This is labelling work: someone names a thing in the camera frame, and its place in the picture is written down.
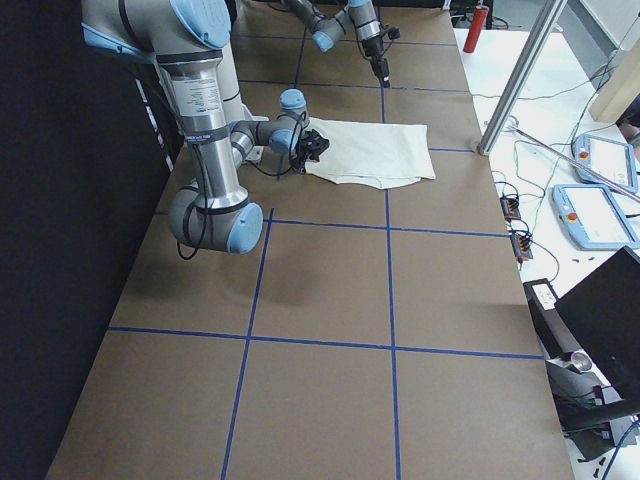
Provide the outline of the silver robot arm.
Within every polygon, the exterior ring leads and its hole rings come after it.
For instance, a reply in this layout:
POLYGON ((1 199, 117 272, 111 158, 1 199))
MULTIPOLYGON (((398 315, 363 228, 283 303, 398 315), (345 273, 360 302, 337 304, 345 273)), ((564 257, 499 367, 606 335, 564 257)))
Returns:
POLYGON ((379 19, 372 1, 347 1, 333 16, 325 15, 312 1, 280 1, 280 4, 303 24, 304 34, 322 53, 334 48, 352 30, 361 56, 370 64, 380 86, 390 87, 385 38, 393 42, 399 37, 399 29, 379 19))
POLYGON ((318 161, 328 139, 310 128, 298 89, 280 96, 273 120, 254 120, 233 97, 231 19, 223 1, 85 1, 85 42, 103 53, 149 63, 159 72, 169 110, 187 143, 194 180, 169 209, 179 245, 245 254, 258 243, 261 207, 250 201, 237 170, 252 149, 268 147, 300 170, 318 161))

